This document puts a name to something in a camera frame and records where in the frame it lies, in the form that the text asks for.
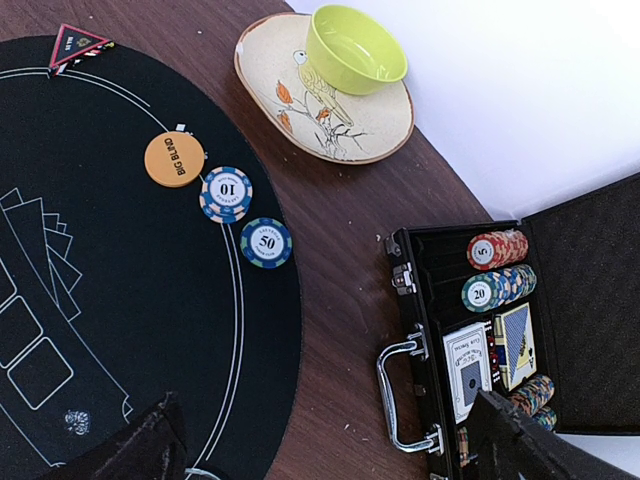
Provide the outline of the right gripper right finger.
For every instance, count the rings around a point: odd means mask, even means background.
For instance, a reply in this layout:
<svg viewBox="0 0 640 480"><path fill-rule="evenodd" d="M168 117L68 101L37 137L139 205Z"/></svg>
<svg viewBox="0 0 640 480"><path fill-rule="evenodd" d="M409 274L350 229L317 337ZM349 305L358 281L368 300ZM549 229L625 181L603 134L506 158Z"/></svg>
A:
<svg viewBox="0 0 640 480"><path fill-rule="evenodd" d="M545 430L495 392L478 392L466 427L480 479L634 477Z"/></svg>

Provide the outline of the blue fifty chip top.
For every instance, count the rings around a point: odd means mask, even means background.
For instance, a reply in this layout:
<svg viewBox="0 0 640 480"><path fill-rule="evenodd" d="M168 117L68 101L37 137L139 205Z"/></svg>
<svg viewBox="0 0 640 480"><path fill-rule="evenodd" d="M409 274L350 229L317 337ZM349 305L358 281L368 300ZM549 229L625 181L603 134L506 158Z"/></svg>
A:
<svg viewBox="0 0 640 480"><path fill-rule="evenodd" d="M240 247L252 264L275 269L283 265L293 251L293 239L280 221L260 217L248 222L241 231Z"/></svg>

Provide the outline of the blue ten chip top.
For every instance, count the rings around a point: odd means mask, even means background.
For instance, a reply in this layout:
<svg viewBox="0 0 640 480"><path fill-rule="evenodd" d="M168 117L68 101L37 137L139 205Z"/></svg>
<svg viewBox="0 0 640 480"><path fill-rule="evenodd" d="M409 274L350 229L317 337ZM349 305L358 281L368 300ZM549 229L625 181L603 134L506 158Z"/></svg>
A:
<svg viewBox="0 0 640 480"><path fill-rule="evenodd" d="M253 185L240 169L214 168L204 179L199 204L205 216L219 224L232 224L249 211Z"/></svg>

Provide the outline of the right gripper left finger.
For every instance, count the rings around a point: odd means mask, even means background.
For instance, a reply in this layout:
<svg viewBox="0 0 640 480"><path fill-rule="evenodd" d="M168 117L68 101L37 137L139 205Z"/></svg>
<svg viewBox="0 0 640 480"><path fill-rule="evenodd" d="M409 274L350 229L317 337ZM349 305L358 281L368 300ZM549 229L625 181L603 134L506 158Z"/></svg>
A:
<svg viewBox="0 0 640 480"><path fill-rule="evenodd" d="M186 427L178 396L167 392L108 440L54 468L44 479L182 479Z"/></svg>

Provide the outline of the orange big blind button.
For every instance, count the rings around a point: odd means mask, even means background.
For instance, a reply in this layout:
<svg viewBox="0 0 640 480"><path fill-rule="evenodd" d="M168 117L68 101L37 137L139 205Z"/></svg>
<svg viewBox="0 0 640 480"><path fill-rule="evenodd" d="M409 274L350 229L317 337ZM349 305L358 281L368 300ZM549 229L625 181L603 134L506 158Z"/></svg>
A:
<svg viewBox="0 0 640 480"><path fill-rule="evenodd" d="M192 135L169 131L157 135L144 152L144 166L157 184L179 188L196 180L204 167L205 151Z"/></svg>

